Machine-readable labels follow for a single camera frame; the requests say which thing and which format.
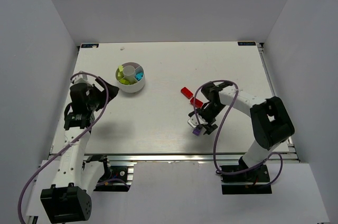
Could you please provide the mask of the small green lego brick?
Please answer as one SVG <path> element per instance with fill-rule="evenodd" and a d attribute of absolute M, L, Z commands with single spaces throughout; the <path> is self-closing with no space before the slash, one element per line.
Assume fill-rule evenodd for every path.
<path fill-rule="evenodd" d="M 133 85 L 134 83 L 132 81 L 126 80 L 126 79 L 121 79 L 120 83 L 123 85 Z"/>

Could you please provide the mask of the cyan lego brick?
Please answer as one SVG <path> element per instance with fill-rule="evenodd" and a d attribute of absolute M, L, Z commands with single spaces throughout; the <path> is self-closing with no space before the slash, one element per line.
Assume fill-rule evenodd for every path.
<path fill-rule="evenodd" d="M 135 74 L 135 79 L 137 81 L 141 81 L 142 78 L 143 78 L 143 76 L 144 76 L 144 73 L 143 72 L 139 72 L 139 73 Z"/>

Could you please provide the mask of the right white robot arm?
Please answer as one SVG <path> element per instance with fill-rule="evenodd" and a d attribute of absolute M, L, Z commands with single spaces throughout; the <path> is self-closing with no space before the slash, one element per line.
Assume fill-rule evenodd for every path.
<path fill-rule="evenodd" d="M 226 115 L 235 109 L 251 119 L 254 142 L 239 160 L 239 174 L 256 169 L 264 164 L 275 148 L 294 135 L 295 128 L 284 106 L 276 96 L 260 98 L 241 91 L 229 80 L 209 81 L 197 89 L 207 99 L 201 108 L 193 107 L 187 123 L 193 128 L 205 129 L 210 135 L 220 134 L 224 120 L 216 124 L 216 117 L 227 107 Z"/>

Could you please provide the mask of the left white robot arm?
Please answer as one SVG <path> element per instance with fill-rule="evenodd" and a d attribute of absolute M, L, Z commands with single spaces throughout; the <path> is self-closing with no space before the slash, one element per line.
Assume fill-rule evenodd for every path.
<path fill-rule="evenodd" d="M 107 157 L 93 155 L 84 159 L 91 136 L 94 113 L 114 99 L 119 88 L 101 78 L 99 90 L 85 79 L 77 79 L 70 87 L 71 101 L 64 110 L 64 147 L 53 182 L 40 195 L 50 223 L 87 221 L 92 210 L 91 195 L 102 178 L 111 175 Z"/>

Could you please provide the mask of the red lego short brick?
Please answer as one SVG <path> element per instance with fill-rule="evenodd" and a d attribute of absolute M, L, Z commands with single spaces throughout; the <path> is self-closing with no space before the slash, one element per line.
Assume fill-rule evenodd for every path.
<path fill-rule="evenodd" d="M 193 105 L 195 108 L 201 108 L 204 103 L 200 101 L 199 99 L 192 97 L 190 99 L 190 104 Z"/>

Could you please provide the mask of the red lego long brick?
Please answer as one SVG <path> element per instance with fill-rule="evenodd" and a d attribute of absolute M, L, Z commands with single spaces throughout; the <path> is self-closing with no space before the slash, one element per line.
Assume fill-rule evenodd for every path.
<path fill-rule="evenodd" d="M 187 88 L 187 87 L 183 87 L 181 89 L 181 93 L 187 98 L 187 99 L 191 99 L 193 97 L 193 93 Z"/>

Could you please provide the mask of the white divided round container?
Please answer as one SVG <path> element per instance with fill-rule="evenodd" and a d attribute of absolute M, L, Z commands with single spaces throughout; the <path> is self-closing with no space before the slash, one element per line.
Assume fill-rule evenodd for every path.
<path fill-rule="evenodd" d="M 125 93 L 128 93 L 128 94 L 133 94 L 133 93 L 137 93 L 137 92 L 141 91 L 143 89 L 143 87 L 145 86 L 145 81 L 146 81 L 145 72 L 143 72 L 144 76 L 143 76 L 141 81 L 137 81 L 135 79 L 135 74 L 136 74 L 135 69 L 137 67 L 139 67 L 140 64 L 138 64 L 136 62 L 127 62 L 127 63 L 121 64 L 119 66 L 124 67 L 123 71 L 120 72 L 124 75 L 123 79 L 132 81 L 134 83 L 133 85 L 123 85 L 119 82 L 120 80 L 117 80 L 117 78 L 116 78 L 117 85 L 118 85 L 119 89 L 121 91 L 125 92 Z M 117 76 L 117 73 L 119 72 L 118 67 L 117 67 L 117 70 L 116 70 L 116 73 L 115 73 L 115 77 Z"/>

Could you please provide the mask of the left blue table label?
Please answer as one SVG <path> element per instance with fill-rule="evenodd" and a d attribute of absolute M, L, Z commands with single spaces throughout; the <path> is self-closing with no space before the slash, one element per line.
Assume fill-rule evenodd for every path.
<path fill-rule="evenodd" d="M 99 44 L 98 43 L 84 43 L 81 44 L 80 48 L 81 49 L 92 49 L 92 48 L 98 48 Z"/>

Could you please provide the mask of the blue table label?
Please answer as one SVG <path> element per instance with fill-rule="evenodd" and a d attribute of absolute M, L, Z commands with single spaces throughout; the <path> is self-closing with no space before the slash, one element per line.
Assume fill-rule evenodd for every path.
<path fill-rule="evenodd" d="M 256 46 L 254 41 L 238 41 L 238 46 Z"/>
<path fill-rule="evenodd" d="M 99 44 L 98 43 L 84 43 L 81 44 L 80 48 L 81 49 L 92 49 L 92 48 L 98 48 Z"/>

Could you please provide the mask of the right blue table label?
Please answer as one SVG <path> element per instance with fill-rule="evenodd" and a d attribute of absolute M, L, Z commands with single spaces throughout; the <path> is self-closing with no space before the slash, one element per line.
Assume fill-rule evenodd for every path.
<path fill-rule="evenodd" d="M 254 41 L 238 41 L 238 46 L 256 46 Z"/>

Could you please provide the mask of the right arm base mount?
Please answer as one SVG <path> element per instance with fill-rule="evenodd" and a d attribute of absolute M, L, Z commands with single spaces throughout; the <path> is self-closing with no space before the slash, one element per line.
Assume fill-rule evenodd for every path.
<path fill-rule="evenodd" d="M 238 175 L 221 176 L 223 195 L 272 194 L 270 176 L 266 165 Z"/>

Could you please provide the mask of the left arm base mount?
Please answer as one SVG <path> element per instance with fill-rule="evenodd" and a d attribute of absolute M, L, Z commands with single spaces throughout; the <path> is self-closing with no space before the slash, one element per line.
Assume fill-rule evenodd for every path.
<path fill-rule="evenodd" d="M 98 192 L 128 192 L 129 188 L 126 187 L 122 182 L 116 181 L 120 179 L 123 182 L 127 183 L 127 174 L 128 167 L 120 165 L 111 165 L 110 160 L 107 155 L 92 155 L 89 156 L 85 161 L 82 162 L 82 172 L 84 172 L 91 162 L 100 162 L 104 167 L 104 174 L 98 180 L 98 183 L 103 183 L 102 185 L 97 185 L 94 188 L 94 191 Z"/>

